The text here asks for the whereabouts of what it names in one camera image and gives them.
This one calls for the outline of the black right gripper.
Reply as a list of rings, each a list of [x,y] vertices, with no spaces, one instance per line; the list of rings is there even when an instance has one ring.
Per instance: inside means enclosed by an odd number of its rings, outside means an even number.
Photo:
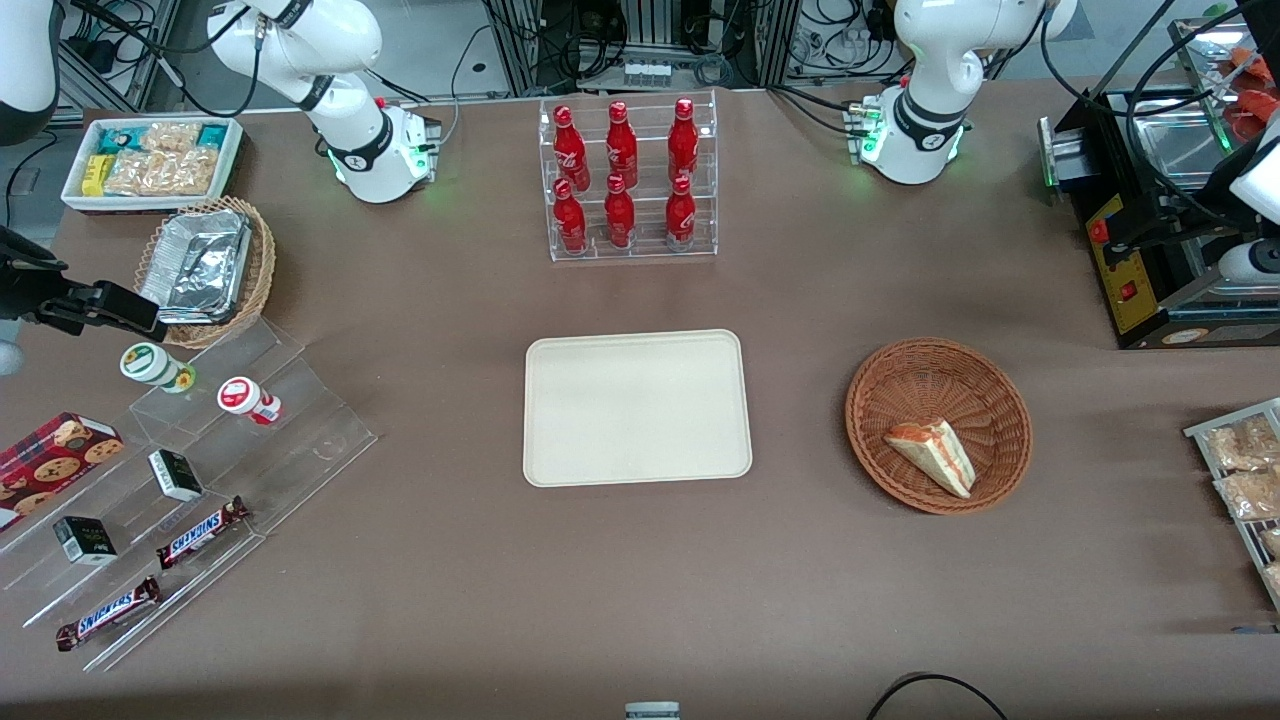
[[[166,340],[159,306],[119,284],[84,284],[63,275],[67,264],[8,228],[1,229],[1,318],[45,324],[78,336],[111,325],[154,343]]]

